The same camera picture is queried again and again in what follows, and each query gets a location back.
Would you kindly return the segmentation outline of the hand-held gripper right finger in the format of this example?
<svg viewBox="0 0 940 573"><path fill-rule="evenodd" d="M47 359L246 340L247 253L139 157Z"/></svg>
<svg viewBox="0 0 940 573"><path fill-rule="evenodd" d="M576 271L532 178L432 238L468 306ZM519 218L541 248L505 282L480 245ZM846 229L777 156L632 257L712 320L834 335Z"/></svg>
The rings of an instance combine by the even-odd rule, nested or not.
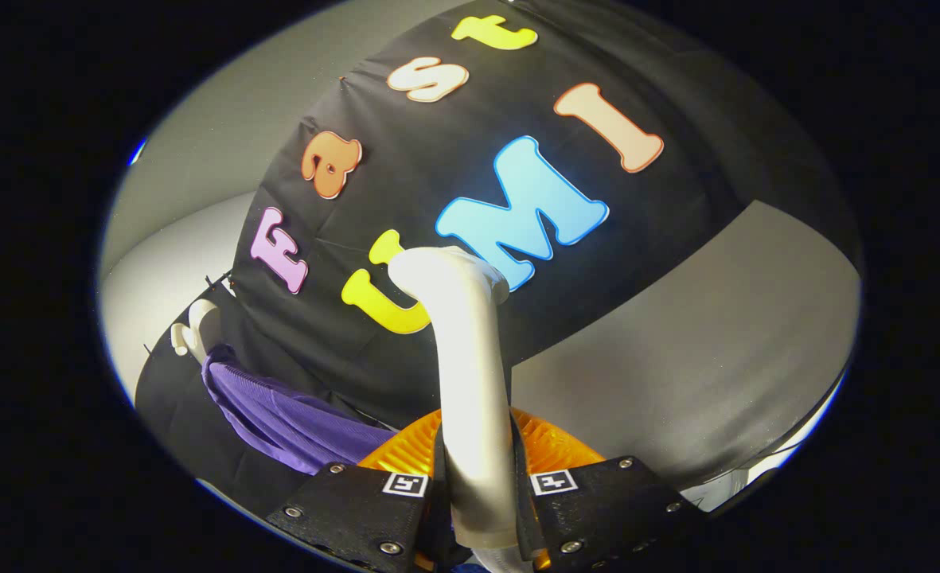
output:
<svg viewBox="0 0 940 573"><path fill-rule="evenodd" d="M705 513L638 458L607 459L511 410L518 555L532 572L602 572L702 525Z"/></svg>

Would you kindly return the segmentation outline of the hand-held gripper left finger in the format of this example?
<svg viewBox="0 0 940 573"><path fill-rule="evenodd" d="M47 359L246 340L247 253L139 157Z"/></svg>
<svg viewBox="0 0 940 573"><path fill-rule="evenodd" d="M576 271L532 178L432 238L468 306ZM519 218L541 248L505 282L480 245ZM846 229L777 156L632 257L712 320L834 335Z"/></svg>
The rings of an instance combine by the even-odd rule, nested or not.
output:
<svg viewBox="0 0 940 573"><path fill-rule="evenodd" d="M454 570L441 428L435 411L360 463L327 463L267 516L269 525L354 571Z"/></svg>

